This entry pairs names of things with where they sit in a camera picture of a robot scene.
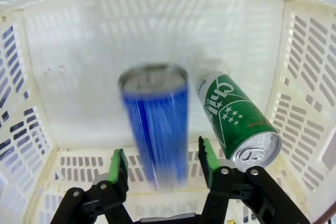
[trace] robotic arm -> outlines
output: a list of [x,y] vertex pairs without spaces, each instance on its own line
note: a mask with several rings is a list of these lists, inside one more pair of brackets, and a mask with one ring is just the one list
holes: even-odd
[[88,191],[69,189],[51,224],[92,224],[105,215],[112,224],[223,224],[229,199],[240,199],[261,224],[310,224],[300,209],[259,166],[245,173],[229,166],[219,166],[206,138],[199,137],[198,157],[210,189],[202,214],[182,214],[169,218],[144,218],[133,222],[123,202],[128,191],[127,160],[122,149],[113,153],[109,178]]

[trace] green can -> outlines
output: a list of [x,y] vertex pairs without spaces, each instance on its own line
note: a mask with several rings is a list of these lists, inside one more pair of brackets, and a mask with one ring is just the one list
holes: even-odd
[[277,157],[277,131],[227,74],[207,74],[196,92],[225,157],[238,169],[266,167]]

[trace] white plastic surface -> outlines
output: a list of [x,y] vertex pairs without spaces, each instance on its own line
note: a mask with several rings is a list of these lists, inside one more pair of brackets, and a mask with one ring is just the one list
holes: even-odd
[[[267,171],[317,220],[336,199],[335,4],[0,0],[0,223],[50,223],[67,189],[88,189],[116,147],[130,164],[126,207],[134,220],[200,212],[207,189],[196,145],[188,183],[171,198],[151,190],[128,147],[117,78],[137,63],[162,61],[181,64],[192,80],[204,68],[230,74],[283,137]],[[189,130],[191,142],[215,139],[193,88]],[[230,219],[258,223],[236,201]]]

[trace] brown object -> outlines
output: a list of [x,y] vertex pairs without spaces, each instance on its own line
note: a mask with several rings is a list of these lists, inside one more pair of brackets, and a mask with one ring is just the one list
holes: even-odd
[[325,224],[336,214],[336,202],[314,224]]

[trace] silver can lid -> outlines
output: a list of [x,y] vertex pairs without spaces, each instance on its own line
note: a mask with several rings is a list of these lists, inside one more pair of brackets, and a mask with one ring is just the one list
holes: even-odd
[[143,95],[167,93],[185,86],[186,83],[185,69],[169,64],[132,68],[119,78],[119,86],[123,92]]
[[243,142],[231,160],[241,171],[253,166],[268,166],[280,153],[281,138],[274,132],[263,132]]

